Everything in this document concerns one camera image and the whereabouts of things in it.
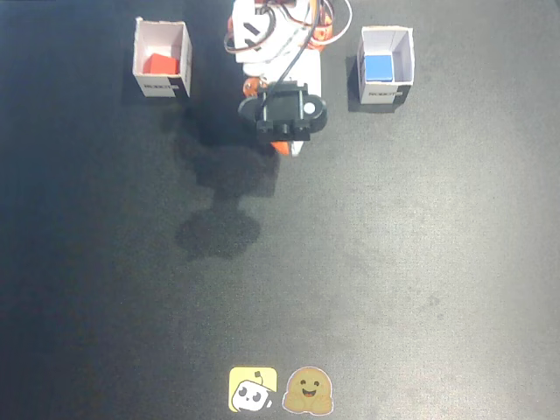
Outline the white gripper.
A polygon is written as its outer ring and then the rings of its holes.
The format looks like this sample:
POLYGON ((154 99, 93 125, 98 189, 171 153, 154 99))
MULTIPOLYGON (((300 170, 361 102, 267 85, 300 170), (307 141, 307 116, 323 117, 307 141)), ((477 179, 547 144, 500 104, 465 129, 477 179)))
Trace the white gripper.
MULTIPOLYGON (((306 37, 323 8, 316 1, 234 1, 230 16, 230 54, 244 74, 242 91, 284 81, 321 94, 320 49, 306 37)), ((306 141, 272 142, 281 155, 297 157, 306 141)))

